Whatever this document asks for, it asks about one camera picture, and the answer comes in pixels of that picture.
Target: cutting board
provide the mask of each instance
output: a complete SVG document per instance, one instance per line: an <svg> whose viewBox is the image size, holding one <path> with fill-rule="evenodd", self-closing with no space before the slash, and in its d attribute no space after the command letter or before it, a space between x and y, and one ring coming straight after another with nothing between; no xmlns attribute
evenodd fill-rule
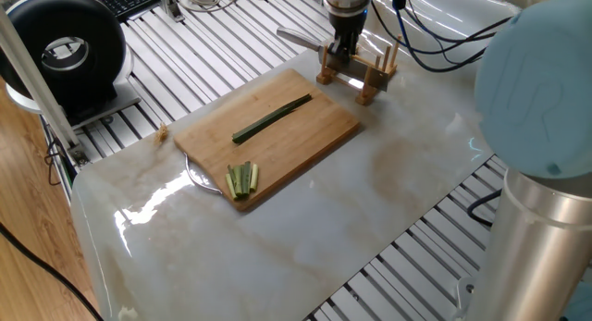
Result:
<svg viewBox="0 0 592 321"><path fill-rule="evenodd" d="M258 132L243 144L232 134L307 93L313 99ZM237 97L175 136L175 144L196 163L239 211L250 210L310 165L333 152L358 130L360 121L294 69L278 74L253 92ZM259 166L256 192L234 201L227 166Z"/></svg>

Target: knife blade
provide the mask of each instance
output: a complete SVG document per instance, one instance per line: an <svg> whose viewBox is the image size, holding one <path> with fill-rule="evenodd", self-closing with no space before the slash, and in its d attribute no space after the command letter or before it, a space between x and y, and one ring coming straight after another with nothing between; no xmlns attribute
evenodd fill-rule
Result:
<svg viewBox="0 0 592 321"><path fill-rule="evenodd" d="M316 51L318 53L318 61L320 63L323 62L323 45L317 40L311 39L298 31L283 27L277 28L277 36ZM364 62L354 59L344 62L332 54L327 54L327 67L360 81L364 80L366 71L368 70L368 66ZM380 91L386 91L389 87L389 80L390 77L388 73L375 68L370 68L368 85L375 87Z"/></svg>

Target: cut vegetable piece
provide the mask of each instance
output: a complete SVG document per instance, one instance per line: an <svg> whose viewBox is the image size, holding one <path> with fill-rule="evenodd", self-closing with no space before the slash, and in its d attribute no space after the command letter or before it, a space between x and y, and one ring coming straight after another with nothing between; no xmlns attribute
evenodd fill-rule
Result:
<svg viewBox="0 0 592 321"><path fill-rule="evenodd" d="M234 172L234 192L237 193L237 196L241 197L242 196L242 186L241 186L241 166L234 166L232 168L232 171Z"/></svg>
<svg viewBox="0 0 592 321"><path fill-rule="evenodd" d="M234 192L234 183L232 182L232 177L229 173L226 174L226 183L228 184L228 188L230 189L230 195L232 196L232 199L237 200L239 196L237 196L237 193Z"/></svg>
<svg viewBox="0 0 592 321"><path fill-rule="evenodd" d="M253 164L253 169L251 171L251 191L257 190L257 179L259 179L259 166L257 164Z"/></svg>
<svg viewBox="0 0 592 321"><path fill-rule="evenodd" d="M308 103L311 99L313 99L313 97L310 94L306 94L305 96L299 99L296 99L288 104L283 105L282 107L276 109L272 113L266 115L257 122L253 123L251 126L233 134L232 141L236 144L241 144L247 141L248 139L252 138L252 136L254 136L257 132L269 127L272 123L285 117L287 114L291 113L294 109L300 107L301 105Z"/></svg>
<svg viewBox="0 0 592 321"><path fill-rule="evenodd" d="M232 180L232 189L236 187L237 181L234 179L234 171L232 171L232 166L228 165L228 174L230 175L230 179Z"/></svg>
<svg viewBox="0 0 592 321"><path fill-rule="evenodd" d="M242 170L242 193L249 194L249 184L251 183L251 162L244 163Z"/></svg>

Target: metal frame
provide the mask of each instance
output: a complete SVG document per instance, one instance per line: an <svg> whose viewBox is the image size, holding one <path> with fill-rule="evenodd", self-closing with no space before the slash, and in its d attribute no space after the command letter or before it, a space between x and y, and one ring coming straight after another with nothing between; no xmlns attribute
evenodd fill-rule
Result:
<svg viewBox="0 0 592 321"><path fill-rule="evenodd" d="M176 22L185 20L185 17L181 15L181 11L179 10L179 4L177 3L177 0L161 0L161 7Z"/></svg>
<svg viewBox="0 0 592 321"><path fill-rule="evenodd" d="M31 97L43 111L43 115L52 131L78 165L87 164L89 160L84 153L84 146L80 144L78 137L66 119L66 115L57 104L54 95L49 90L41 72L33 62L25 44L20 39L17 30L3 8L2 12L0 12L0 33L2 33L0 35L0 47L2 47L8 61L10 61L27 87Z"/></svg>

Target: wooden holder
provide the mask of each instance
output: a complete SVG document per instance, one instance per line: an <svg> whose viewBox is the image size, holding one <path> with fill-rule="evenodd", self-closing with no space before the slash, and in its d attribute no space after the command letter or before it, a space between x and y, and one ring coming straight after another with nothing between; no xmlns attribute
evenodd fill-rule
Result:
<svg viewBox="0 0 592 321"><path fill-rule="evenodd" d="M399 51L399 43L395 43L394 49L391 49L391 48L393 48L392 45L388 46L384 56L377 56L376 61L374 63L371 61L368 61L367 59L362 58L358 55L351 56L352 59L363 62L364 64L366 64L368 66L368 69L367 69L365 77L364 77L364 86L360 90L360 93L358 94L358 96L356 96L356 98L355 98L356 103L358 103L360 105L370 105L372 103L372 101L374 100L375 95L378 93L377 88L374 88L374 87L367 84L368 79L370 78L370 74L371 74L370 72L372 71L373 68L388 73L389 78L392 78L392 76L395 74L395 71L397 71L397 65L395 64L395 59L397 58L397 52ZM327 85L331 81L336 80L336 81L338 81L342 84L348 85L356 90L358 89L357 86L349 84L347 81L342 80L339 77L336 77L336 74L337 74L337 71L327 67L327 47L325 46L323 48L323 61L321 63L321 72L319 72L319 74L316 76L316 81L318 83L323 84L323 85Z"/></svg>

